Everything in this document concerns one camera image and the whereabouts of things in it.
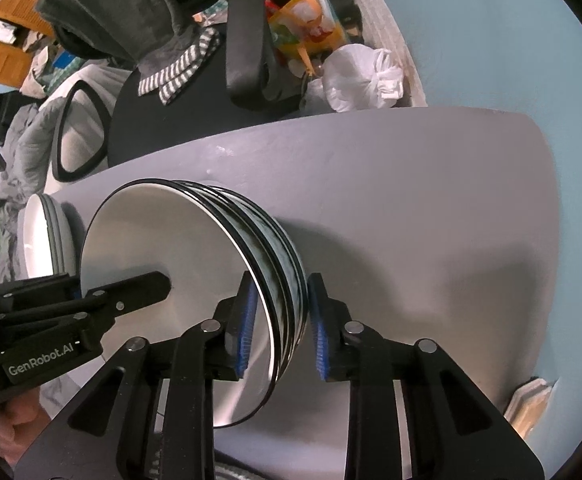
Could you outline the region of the person's left hand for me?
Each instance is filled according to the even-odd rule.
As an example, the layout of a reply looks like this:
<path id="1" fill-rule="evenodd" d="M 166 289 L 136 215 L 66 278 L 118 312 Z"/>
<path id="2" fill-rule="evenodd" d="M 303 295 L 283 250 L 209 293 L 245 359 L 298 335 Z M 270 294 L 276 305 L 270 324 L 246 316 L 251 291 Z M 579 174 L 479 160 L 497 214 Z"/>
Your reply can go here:
<path id="1" fill-rule="evenodd" d="M 0 457 L 14 466 L 49 425 L 40 388 L 28 390 L 0 408 Z"/>

